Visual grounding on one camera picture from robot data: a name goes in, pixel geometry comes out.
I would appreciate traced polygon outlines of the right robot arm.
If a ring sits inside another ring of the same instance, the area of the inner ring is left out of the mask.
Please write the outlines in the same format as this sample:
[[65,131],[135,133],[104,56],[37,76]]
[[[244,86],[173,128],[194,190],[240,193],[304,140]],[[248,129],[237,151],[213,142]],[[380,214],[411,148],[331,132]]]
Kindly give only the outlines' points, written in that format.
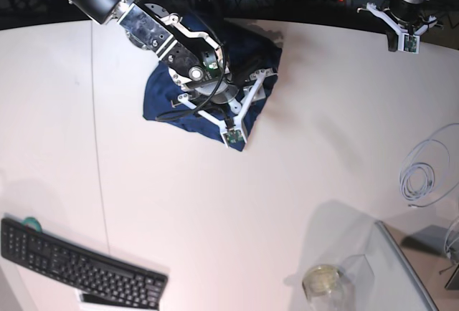
[[99,24],[114,19],[130,41],[152,51],[181,94],[173,100],[184,110],[167,110],[161,122],[202,114],[206,109],[228,107],[243,119],[264,79],[275,74],[262,52],[251,52],[240,61],[230,57],[225,41],[234,26],[225,21],[209,23],[197,14],[188,17],[144,0],[68,0]]

